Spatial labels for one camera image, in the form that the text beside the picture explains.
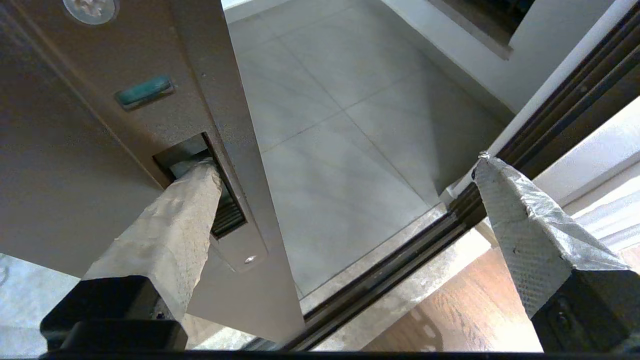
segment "tiled floor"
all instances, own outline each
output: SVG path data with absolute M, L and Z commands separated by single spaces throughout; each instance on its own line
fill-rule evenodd
M 229 26 L 300 297 L 438 203 L 502 126 L 362 0 Z

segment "metal threshold strip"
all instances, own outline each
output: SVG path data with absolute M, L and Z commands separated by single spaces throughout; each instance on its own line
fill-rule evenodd
M 499 151 L 500 159 L 535 178 L 640 95 L 639 8 L 635 4 L 586 56 Z M 485 216 L 477 187 L 469 185 L 448 213 L 307 313 L 299 336 L 284 344 L 259 338 L 243 350 L 313 349 Z

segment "brown metal door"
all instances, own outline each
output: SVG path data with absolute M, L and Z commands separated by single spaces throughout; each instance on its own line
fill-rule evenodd
M 302 329 L 220 2 L 117 1 L 98 25 L 72 16 L 76 3 L 0 3 L 15 130 L 3 131 L 0 251 L 82 276 L 170 184 L 158 155 L 196 139 L 243 219 L 212 234 L 188 313 L 274 341 Z M 118 97 L 159 77 L 170 88 L 152 102 Z

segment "wooden floor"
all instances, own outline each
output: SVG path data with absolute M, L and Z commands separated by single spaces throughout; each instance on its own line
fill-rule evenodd
M 640 247 L 621 256 L 637 272 Z M 542 351 L 499 248 L 489 250 L 363 351 Z

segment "door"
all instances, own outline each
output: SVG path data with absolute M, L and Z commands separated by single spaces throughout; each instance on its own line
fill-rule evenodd
M 220 2 L 79 3 L 0 3 L 12 129 L 0 252 L 81 277 L 171 183 L 171 165 L 207 151 L 228 201 L 187 312 L 273 341 L 300 331 Z

